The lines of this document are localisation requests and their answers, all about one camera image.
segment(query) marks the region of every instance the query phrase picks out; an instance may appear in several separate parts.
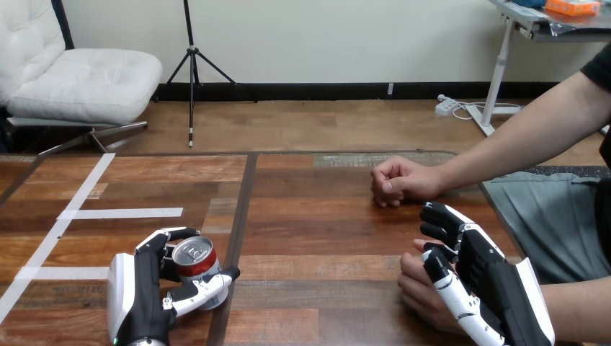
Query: tripod leg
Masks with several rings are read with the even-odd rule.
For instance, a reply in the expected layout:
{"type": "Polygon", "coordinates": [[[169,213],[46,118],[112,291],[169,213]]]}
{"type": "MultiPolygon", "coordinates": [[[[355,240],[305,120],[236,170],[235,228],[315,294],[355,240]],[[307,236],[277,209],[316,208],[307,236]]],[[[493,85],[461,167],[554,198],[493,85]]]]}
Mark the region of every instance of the tripod leg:
{"type": "MultiPolygon", "coordinates": [[[[204,59],[205,62],[207,62],[210,66],[212,66],[219,74],[223,75],[223,77],[225,77],[228,81],[230,81],[233,87],[236,87],[238,85],[236,81],[231,79],[231,77],[227,76],[225,72],[223,72],[220,68],[218,68],[212,61],[208,60],[208,58],[206,58],[203,54],[201,54],[200,51],[198,51],[197,54],[200,56],[200,58],[204,59]]],[[[247,92],[250,94],[250,96],[252,96],[254,103],[257,103],[259,101],[257,100],[257,97],[250,90],[247,89],[247,92]]]]}
{"type": "Polygon", "coordinates": [[[184,65],[184,62],[187,61],[187,58],[189,58],[190,55],[191,53],[187,50],[187,54],[184,55],[184,58],[182,59],[178,67],[176,67],[176,70],[174,70],[174,73],[171,75],[170,79],[168,79],[168,85],[170,85],[171,81],[174,80],[174,77],[176,76],[178,71],[180,71],[180,68],[184,65]]]}
{"type": "Polygon", "coordinates": [[[195,86],[200,87],[200,74],[197,72],[197,59],[193,57],[193,71],[195,75],[195,86]]]}
{"type": "MultiPolygon", "coordinates": [[[[193,58],[193,76],[195,78],[195,95],[197,96],[200,93],[200,74],[197,72],[197,56],[195,53],[192,54],[193,58]]],[[[193,109],[195,109],[195,97],[193,97],[193,109]]]]}
{"type": "Polygon", "coordinates": [[[207,62],[210,66],[212,66],[219,74],[222,74],[223,77],[225,77],[228,81],[230,81],[233,85],[236,85],[236,81],[234,81],[233,79],[231,79],[229,76],[227,76],[225,74],[225,72],[223,72],[220,68],[216,67],[215,64],[212,63],[212,61],[208,60],[208,58],[206,58],[203,54],[201,54],[201,52],[197,52],[197,54],[200,56],[200,58],[204,59],[205,62],[207,62]]]}
{"type": "Polygon", "coordinates": [[[193,67],[195,65],[195,55],[191,54],[191,102],[189,103],[189,147],[193,147],[193,67]]]}

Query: orange box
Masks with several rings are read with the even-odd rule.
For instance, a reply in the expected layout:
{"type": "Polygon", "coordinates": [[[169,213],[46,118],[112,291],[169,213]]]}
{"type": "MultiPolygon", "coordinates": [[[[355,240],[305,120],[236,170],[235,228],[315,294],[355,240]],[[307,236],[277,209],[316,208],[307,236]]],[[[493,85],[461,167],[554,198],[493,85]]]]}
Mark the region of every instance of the orange box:
{"type": "Polygon", "coordinates": [[[569,16],[583,16],[598,13],[600,3],[592,0],[548,0],[545,8],[569,16]]]}

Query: pull tab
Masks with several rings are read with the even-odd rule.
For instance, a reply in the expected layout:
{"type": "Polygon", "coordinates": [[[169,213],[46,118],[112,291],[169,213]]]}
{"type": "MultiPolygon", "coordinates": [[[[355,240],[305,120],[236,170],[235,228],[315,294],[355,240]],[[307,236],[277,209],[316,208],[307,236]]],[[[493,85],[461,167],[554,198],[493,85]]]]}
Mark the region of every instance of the pull tab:
{"type": "Polygon", "coordinates": [[[193,260],[193,262],[198,262],[199,260],[201,260],[206,254],[208,254],[208,251],[205,250],[201,250],[197,247],[194,246],[185,246],[182,249],[182,252],[189,257],[191,260],[193,260]]]}

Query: light stand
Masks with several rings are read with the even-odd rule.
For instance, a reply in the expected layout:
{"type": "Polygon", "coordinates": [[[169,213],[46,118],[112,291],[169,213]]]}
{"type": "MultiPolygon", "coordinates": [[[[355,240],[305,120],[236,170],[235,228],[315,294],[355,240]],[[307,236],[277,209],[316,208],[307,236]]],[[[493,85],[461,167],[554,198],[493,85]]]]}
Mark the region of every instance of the light stand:
{"type": "Polygon", "coordinates": [[[188,0],[183,0],[183,3],[184,3],[184,17],[187,20],[187,34],[189,35],[189,48],[187,49],[187,54],[184,55],[184,58],[182,59],[182,61],[180,62],[180,64],[178,65],[174,73],[171,75],[170,79],[168,79],[167,86],[170,87],[172,80],[174,79],[178,71],[180,71],[180,68],[182,68],[182,66],[184,65],[184,62],[187,61],[187,59],[189,58],[190,64],[191,64],[191,71],[190,71],[191,81],[189,83],[189,86],[191,89],[191,101],[189,104],[189,147],[193,147],[193,110],[195,109],[195,100],[194,100],[193,93],[196,87],[197,89],[199,89],[201,86],[200,76],[197,73],[196,56],[199,56],[200,58],[204,59],[204,61],[208,63],[208,65],[212,66],[219,74],[225,77],[234,88],[236,87],[237,83],[233,79],[231,79],[229,76],[227,76],[225,72],[221,71],[221,69],[218,68],[212,61],[206,58],[197,47],[195,47],[195,44],[193,43],[193,31],[191,30],[191,15],[189,13],[189,2],[188,0]]]}

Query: soda can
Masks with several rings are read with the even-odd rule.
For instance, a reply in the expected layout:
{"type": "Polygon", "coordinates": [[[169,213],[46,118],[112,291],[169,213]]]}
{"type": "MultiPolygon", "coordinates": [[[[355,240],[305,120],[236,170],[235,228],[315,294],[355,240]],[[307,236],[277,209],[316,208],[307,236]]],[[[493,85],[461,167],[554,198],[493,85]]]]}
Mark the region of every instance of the soda can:
{"type": "MultiPolygon", "coordinates": [[[[212,241],[204,236],[193,236],[176,245],[172,257],[178,275],[183,284],[193,280],[206,280],[217,275],[223,268],[220,267],[212,241]]],[[[227,299],[229,289],[223,289],[204,303],[200,310],[212,310],[227,299]]]]}

